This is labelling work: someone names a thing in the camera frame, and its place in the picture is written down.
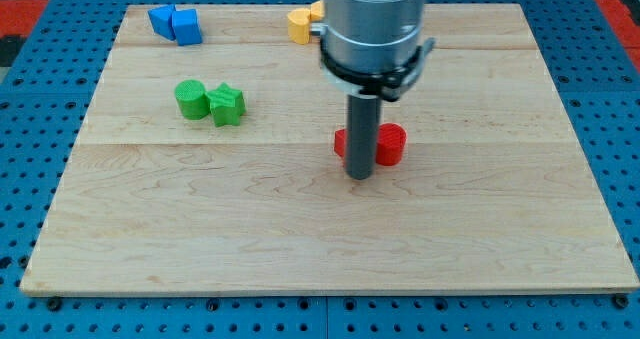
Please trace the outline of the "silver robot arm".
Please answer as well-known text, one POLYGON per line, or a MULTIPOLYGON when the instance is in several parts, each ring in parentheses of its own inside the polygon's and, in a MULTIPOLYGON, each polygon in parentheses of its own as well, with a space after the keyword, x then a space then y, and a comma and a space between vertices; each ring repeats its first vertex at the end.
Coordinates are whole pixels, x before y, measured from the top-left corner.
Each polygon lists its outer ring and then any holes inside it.
POLYGON ((421 42, 426 0, 324 0, 320 60, 347 94, 395 102, 419 79, 434 40, 421 42))

